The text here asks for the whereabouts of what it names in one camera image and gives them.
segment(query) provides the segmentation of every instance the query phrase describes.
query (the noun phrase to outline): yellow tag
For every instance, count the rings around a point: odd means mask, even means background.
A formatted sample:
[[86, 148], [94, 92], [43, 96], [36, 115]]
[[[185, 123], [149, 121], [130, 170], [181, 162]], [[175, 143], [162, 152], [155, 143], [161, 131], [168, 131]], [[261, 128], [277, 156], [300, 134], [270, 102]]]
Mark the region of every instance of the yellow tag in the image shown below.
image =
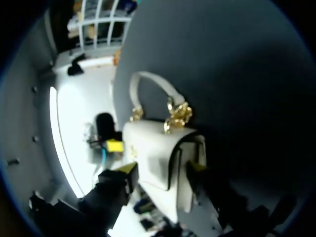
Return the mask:
[[107, 151], [108, 152], [123, 152], [124, 147], [123, 147], [123, 142], [111, 139], [106, 141], [107, 143]]

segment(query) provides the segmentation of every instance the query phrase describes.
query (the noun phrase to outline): gold hardware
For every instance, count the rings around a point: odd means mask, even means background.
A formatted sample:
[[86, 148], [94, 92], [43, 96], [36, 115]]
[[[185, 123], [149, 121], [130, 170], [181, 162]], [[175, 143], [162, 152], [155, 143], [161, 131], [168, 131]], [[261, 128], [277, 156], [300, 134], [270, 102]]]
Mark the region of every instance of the gold hardware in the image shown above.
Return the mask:
[[[172, 128], [183, 128], [186, 123], [189, 122], [190, 118], [192, 117], [192, 109], [189, 107], [187, 102], [179, 105], [177, 108], [174, 108], [174, 103], [172, 98], [168, 99], [168, 110], [170, 113], [170, 117], [167, 118], [163, 124], [163, 129], [165, 134], [169, 134]], [[137, 121], [142, 118], [144, 115], [144, 111], [142, 108], [134, 108], [133, 115], [130, 117], [130, 121]]]
[[133, 115], [129, 118], [129, 120], [130, 120], [131, 122], [140, 120], [143, 115], [144, 115], [144, 111], [143, 111], [142, 108], [140, 108], [140, 109], [134, 108], [134, 109], [133, 109]]
[[184, 127], [184, 125], [189, 122], [193, 112], [187, 102], [184, 102], [174, 109], [173, 100], [172, 98], [169, 98], [167, 105], [170, 113], [170, 118], [167, 118], [164, 122], [163, 129], [166, 134], [169, 134], [172, 128]]

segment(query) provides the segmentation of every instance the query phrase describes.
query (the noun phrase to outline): small object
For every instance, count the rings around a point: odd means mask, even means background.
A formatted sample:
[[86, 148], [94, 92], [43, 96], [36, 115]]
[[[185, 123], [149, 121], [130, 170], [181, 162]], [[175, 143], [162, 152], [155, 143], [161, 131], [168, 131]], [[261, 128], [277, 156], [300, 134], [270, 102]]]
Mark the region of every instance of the small object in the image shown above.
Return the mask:
[[68, 75], [70, 76], [77, 76], [83, 73], [82, 68], [80, 67], [80, 65], [78, 64], [79, 61], [86, 59], [85, 54], [81, 54], [80, 56], [78, 56], [77, 58], [75, 58], [72, 61], [72, 65], [68, 68]]
[[33, 140], [33, 142], [39, 142], [40, 141], [40, 138], [38, 137], [38, 136], [33, 136], [32, 137], [32, 140]]
[[140, 224], [144, 227], [146, 231], [148, 231], [150, 228], [154, 226], [153, 222], [148, 219], [143, 219], [140, 221]]
[[6, 162], [6, 165], [7, 166], [11, 166], [11, 165], [14, 165], [14, 164], [19, 164], [19, 163], [20, 163], [20, 160], [18, 158], [16, 158], [16, 159], [8, 160]]
[[108, 152], [123, 152], [123, 142], [117, 141], [115, 139], [111, 139], [106, 141]]
[[73, 63], [72, 66], [68, 68], [67, 73], [69, 76], [77, 76], [83, 74], [83, 70], [78, 63]]
[[38, 88], [37, 88], [37, 86], [33, 86], [33, 87], [32, 87], [32, 92], [33, 92], [34, 94], [37, 94], [37, 93], [38, 93]]

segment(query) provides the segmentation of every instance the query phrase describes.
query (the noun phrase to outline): handbag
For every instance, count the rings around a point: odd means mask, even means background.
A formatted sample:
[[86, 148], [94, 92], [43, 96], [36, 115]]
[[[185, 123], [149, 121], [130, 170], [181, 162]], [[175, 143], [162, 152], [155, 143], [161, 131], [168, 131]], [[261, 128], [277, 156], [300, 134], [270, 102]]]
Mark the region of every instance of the handbag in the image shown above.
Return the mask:
[[[167, 94], [170, 117], [165, 122], [142, 119], [144, 110], [138, 99], [141, 78], [152, 80]], [[127, 161], [137, 161], [138, 183], [157, 209], [176, 223], [177, 210], [190, 212], [193, 202], [186, 163], [192, 160], [206, 165], [204, 137], [197, 130], [185, 127], [192, 109], [166, 79], [149, 72], [136, 72], [129, 93], [134, 109], [123, 128], [124, 155]]]

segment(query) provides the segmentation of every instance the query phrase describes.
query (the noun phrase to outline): bag flap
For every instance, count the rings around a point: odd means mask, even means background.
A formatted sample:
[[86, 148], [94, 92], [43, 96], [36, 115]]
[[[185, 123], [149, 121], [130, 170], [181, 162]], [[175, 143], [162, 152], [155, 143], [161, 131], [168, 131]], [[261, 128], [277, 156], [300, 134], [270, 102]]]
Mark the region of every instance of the bag flap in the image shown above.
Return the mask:
[[194, 129], [182, 128], [165, 134], [162, 122], [128, 122], [123, 129], [127, 161], [137, 161], [140, 181], [167, 191], [171, 182], [170, 168], [173, 166], [170, 159], [176, 152], [175, 148], [194, 132]]

